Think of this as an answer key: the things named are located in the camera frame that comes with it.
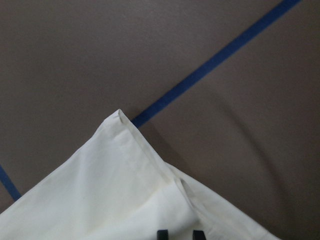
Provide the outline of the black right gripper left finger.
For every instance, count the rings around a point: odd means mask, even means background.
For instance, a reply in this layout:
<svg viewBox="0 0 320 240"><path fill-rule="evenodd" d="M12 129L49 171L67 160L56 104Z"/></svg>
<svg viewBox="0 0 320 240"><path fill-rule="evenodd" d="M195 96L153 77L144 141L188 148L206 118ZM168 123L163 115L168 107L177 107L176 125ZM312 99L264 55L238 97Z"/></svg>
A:
<svg viewBox="0 0 320 240"><path fill-rule="evenodd" d="M156 231L157 240L169 240L169 227L167 225L161 226Z"/></svg>

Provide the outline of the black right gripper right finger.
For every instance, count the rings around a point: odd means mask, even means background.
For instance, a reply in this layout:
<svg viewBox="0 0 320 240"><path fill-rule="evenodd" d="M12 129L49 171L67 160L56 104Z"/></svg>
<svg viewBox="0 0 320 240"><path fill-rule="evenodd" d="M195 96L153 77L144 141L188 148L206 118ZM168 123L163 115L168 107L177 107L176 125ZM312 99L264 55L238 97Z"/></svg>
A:
<svg viewBox="0 0 320 240"><path fill-rule="evenodd" d="M192 240L206 240L204 228L201 224L195 224L192 227Z"/></svg>

